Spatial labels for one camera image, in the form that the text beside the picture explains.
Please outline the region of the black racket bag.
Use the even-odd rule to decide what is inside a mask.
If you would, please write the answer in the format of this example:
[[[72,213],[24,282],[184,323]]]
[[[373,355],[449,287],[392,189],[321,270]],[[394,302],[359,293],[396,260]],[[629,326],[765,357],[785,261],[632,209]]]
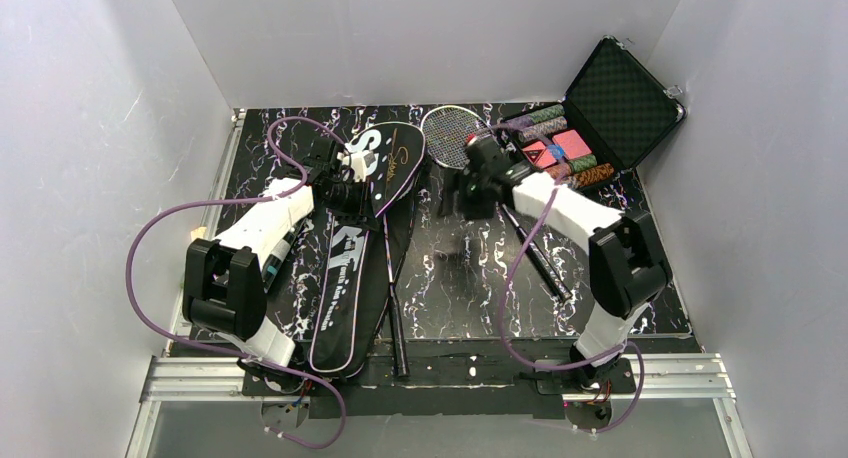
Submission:
[[[331,225],[319,312],[308,353],[310,367],[323,377],[352,377],[380,331],[388,309],[389,278],[382,216],[386,215],[396,277],[403,264],[425,158],[422,131],[389,121],[356,136],[354,150],[376,152],[368,177],[370,212],[351,219],[328,210]]]

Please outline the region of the white badminton racket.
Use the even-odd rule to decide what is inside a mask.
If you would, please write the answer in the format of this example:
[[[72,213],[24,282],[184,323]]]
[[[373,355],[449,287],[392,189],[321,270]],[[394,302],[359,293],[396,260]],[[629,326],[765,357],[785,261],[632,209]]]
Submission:
[[[390,229],[387,216],[382,216],[382,224],[384,230],[384,243],[387,259],[387,270],[389,278],[389,319],[390,330],[392,333],[393,352],[394,352],[394,374],[398,379],[407,379],[410,376],[410,368],[407,355],[407,346],[404,336],[402,323],[402,312],[400,300],[396,292],[396,272],[392,261]]]
[[[468,163],[466,138],[484,127],[485,122],[477,113],[456,105],[433,108],[421,121],[431,159],[441,168],[455,171],[462,171]],[[561,301],[570,298],[558,271],[537,245],[530,245],[525,255],[555,297]]]

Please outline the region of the black shuttlecock tube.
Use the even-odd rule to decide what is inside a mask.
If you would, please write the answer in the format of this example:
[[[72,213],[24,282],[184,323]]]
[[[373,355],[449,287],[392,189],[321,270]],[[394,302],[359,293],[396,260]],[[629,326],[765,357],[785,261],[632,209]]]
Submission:
[[[263,288],[266,294],[270,294],[274,283],[281,275],[281,270],[286,257],[292,247],[296,244],[298,237],[303,231],[307,219],[298,220],[277,242],[262,265],[261,276]]]

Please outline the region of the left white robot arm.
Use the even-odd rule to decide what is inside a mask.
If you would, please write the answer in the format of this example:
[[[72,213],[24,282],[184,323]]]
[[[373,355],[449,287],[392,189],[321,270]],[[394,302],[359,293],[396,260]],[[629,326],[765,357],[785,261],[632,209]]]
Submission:
[[[291,250],[298,225],[315,201],[360,205],[366,179],[378,164],[374,151],[316,147],[297,172],[276,178],[239,220],[213,239],[194,240],[186,254],[182,315],[265,364],[287,366],[295,342],[267,317],[268,290]]]

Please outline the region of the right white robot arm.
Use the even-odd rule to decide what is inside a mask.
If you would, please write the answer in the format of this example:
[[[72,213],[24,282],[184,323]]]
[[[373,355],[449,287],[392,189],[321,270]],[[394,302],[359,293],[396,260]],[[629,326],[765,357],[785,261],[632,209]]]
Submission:
[[[622,354],[635,322],[672,280],[651,215],[590,200],[527,158],[510,154],[482,130],[431,142],[427,151],[439,165],[456,172],[444,185],[446,207],[457,205],[465,219],[475,220],[490,218],[496,206],[505,205],[536,221],[524,248],[548,225],[588,255],[594,305],[567,363],[531,362],[507,337],[501,341],[514,359],[535,370],[580,370],[590,378],[597,376]]]

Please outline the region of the black poker chip case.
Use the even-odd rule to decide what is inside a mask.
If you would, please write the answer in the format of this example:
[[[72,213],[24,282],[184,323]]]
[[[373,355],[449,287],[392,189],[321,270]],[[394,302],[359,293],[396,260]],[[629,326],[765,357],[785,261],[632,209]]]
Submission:
[[[633,170],[685,117],[669,89],[606,36],[561,101],[505,118],[497,136],[536,168],[588,189]]]

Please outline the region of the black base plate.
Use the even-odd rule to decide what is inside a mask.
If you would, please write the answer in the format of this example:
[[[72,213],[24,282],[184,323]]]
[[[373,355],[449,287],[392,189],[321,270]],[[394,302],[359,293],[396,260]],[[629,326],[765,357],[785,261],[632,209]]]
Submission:
[[[349,416],[530,415],[559,418],[566,401],[629,395],[637,378],[622,358],[599,380],[600,391],[583,387],[577,372],[532,370],[497,339],[413,340],[407,345],[409,375],[393,373],[391,344],[381,340],[361,370],[335,379]]]

